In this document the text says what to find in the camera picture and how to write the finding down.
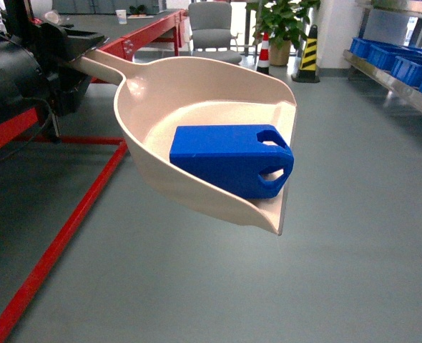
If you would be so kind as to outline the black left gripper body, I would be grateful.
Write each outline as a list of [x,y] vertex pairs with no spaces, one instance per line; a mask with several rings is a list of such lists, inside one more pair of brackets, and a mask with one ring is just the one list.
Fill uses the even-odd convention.
[[105,35],[70,29],[48,21],[31,22],[34,55],[51,87],[52,108],[58,116],[78,110],[92,80],[91,76],[70,67],[72,61],[106,42]]

